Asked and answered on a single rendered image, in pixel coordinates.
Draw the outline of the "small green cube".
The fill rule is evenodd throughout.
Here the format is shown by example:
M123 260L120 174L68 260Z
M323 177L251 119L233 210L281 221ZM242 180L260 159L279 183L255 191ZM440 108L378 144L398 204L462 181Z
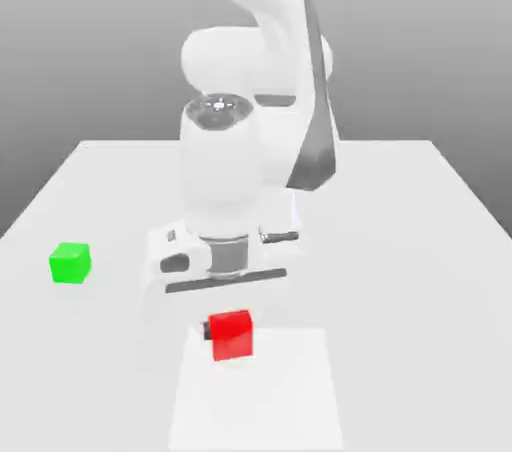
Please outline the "small green cube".
M59 243L49 257L49 266L55 283L82 284L92 267L89 245Z

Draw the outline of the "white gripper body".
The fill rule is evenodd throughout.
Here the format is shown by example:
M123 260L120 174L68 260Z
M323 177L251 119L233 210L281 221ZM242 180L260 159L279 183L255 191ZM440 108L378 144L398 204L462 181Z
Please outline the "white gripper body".
M176 321L202 321L211 314L237 310L249 310L259 317L286 299L289 286L285 268L248 272L232 279L154 280L144 287L144 307L150 317Z

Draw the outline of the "small red cube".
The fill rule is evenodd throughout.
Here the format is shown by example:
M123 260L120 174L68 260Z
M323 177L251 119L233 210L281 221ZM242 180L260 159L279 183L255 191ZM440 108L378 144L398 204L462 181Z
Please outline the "small red cube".
M210 315L208 325L215 361L253 354L253 321L248 310Z

